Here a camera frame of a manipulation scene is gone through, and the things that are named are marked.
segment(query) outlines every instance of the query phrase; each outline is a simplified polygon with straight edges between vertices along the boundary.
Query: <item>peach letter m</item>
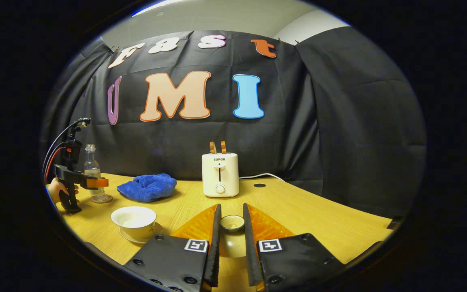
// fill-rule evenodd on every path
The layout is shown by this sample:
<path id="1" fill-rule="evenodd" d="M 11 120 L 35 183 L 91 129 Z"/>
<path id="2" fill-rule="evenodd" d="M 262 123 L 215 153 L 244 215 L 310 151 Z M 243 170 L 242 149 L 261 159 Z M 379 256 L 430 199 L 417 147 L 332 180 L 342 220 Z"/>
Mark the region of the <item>peach letter m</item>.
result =
<path id="1" fill-rule="evenodd" d="M 205 86 L 206 80 L 210 78 L 210 72 L 192 71 L 183 78 L 183 81 L 174 86 L 169 74 L 156 73 L 145 78 L 149 83 L 145 111 L 139 116 L 144 122 L 152 122 L 161 118 L 158 111 L 158 101 L 163 107 L 165 114 L 172 118 L 181 101 L 185 99 L 183 109 L 180 111 L 182 118 L 206 118 L 210 110 L 206 108 Z"/>

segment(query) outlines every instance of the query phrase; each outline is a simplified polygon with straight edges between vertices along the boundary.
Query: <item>human hand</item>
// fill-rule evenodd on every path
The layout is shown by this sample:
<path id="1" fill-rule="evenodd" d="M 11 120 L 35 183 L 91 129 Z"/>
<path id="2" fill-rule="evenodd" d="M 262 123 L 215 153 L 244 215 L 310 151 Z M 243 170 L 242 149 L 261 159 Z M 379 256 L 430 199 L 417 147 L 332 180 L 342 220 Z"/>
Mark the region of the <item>human hand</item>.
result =
<path id="1" fill-rule="evenodd" d="M 50 194 L 50 197 L 54 204 L 59 203 L 61 201 L 61 198 L 59 197 L 59 191 L 63 191 L 66 194 L 68 194 L 68 190 L 66 189 L 66 186 L 63 183 L 60 183 L 55 177 L 50 185 L 48 185 L 48 193 Z M 78 185 L 75 185 L 75 194 L 78 194 Z"/>

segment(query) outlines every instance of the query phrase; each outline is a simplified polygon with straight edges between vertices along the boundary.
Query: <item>red cable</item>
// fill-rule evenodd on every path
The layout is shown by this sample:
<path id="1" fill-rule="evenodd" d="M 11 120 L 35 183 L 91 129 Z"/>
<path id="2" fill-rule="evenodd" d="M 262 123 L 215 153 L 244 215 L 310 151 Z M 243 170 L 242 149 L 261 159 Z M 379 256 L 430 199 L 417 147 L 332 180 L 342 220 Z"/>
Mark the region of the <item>red cable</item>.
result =
<path id="1" fill-rule="evenodd" d="M 55 151 L 54 154 L 52 155 L 51 160 L 48 163 L 48 167 L 46 168 L 46 177 L 44 177 L 45 183 L 47 182 L 46 180 L 48 179 L 48 174 L 50 173 L 50 166 L 51 166 L 51 163 L 54 161 L 55 155 L 57 154 L 57 152 L 61 151 L 64 148 L 66 147 L 58 148 L 57 151 Z"/>

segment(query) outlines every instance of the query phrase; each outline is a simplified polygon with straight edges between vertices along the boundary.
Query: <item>table surface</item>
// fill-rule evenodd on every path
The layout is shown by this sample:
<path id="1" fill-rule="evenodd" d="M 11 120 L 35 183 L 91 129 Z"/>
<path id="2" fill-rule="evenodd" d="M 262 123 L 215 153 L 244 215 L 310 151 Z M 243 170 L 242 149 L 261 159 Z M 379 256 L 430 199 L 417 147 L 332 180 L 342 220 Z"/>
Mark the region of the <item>table surface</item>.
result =
<path id="1" fill-rule="evenodd" d="M 221 204 L 222 216 L 242 216 L 243 203 L 248 203 L 295 234 L 313 234 L 343 264 L 391 233 L 387 229 L 389 218 L 332 202 L 276 178 L 242 179 L 239 194 L 233 198 L 209 198 L 202 192 L 201 181 L 178 181 L 172 196 L 153 203 L 138 203 L 116 190 L 118 185 L 132 181 L 132 177 L 115 174 L 102 174 L 102 177 L 109 179 L 109 187 L 104 190 L 114 197 L 113 201 L 94 203 L 89 190 L 79 188 L 77 198 L 81 212 L 68 214 L 60 203 L 57 208 L 82 241 L 94 244 L 119 264 L 125 264 L 143 246 L 124 239 L 118 233 L 118 226 L 111 221 L 114 210 L 127 206 L 152 209 L 157 214 L 157 224 L 163 227 L 163 234 L 171 234 L 210 206 Z M 266 186 L 254 187 L 255 183 Z M 212 290 L 254 291 L 254 287 L 248 286 L 246 257 L 220 257 L 219 287 Z"/>

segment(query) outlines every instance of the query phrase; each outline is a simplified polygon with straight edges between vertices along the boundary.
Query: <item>toaster knob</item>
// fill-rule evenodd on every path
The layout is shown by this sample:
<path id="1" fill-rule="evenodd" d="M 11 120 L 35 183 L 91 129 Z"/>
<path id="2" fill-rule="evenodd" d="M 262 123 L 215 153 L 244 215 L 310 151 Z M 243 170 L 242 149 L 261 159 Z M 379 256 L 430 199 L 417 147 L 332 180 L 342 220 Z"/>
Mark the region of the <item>toaster knob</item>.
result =
<path id="1" fill-rule="evenodd" d="M 218 194 L 222 194 L 226 191 L 225 189 L 225 186 L 224 185 L 216 185 L 215 186 L 215 191 L 218 193 Z"/>

